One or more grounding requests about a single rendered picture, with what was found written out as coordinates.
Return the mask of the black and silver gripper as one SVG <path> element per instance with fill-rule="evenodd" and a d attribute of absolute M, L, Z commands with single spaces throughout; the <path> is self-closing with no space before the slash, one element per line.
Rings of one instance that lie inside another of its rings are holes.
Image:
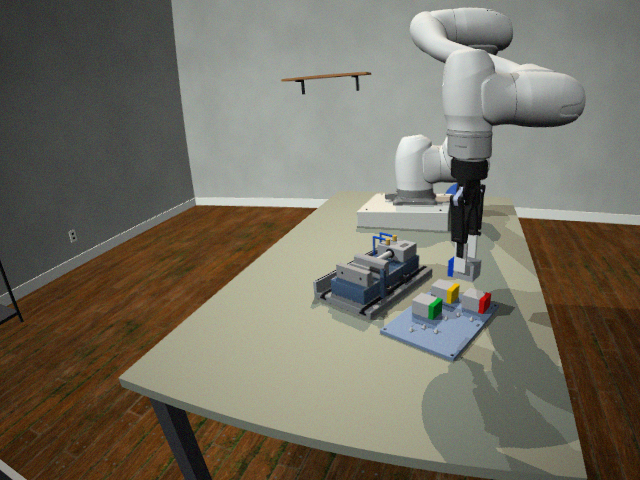
<path fill-rule="evenodd" d="M 453 270 L 466 273 L 467 256 L 476 258 L 477 239 L 481 235 L 478 230 L 482 226 L 486 186 L 480 180 L 488 176 L 488 161 L 462 162 L 452 158 L 451 176 L 458 181 L 456 195 L 450 196 L 451 241 L 455 242 Z"/>

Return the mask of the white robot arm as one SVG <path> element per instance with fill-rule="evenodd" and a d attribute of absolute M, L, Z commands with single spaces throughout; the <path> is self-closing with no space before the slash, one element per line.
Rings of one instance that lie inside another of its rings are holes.
<path fill-rule="evenodd" d="M 486 159 L 489 171 L 492 126 L 557 127 L 574 122 L 584 110 L 585 91 L 573 77 L 496 56 L 513 38 L 510 19 L 498 11 L 421 12 L 410 32 L 420 50 L 446 62 L 442 102 L 447 137 L 442 146 L 423 135 L 402 138 L 395 158 L 397 192 L 385 193 L 393 205 L 437 205 L 433 184 L 457 183 L 452 158 Z"/>

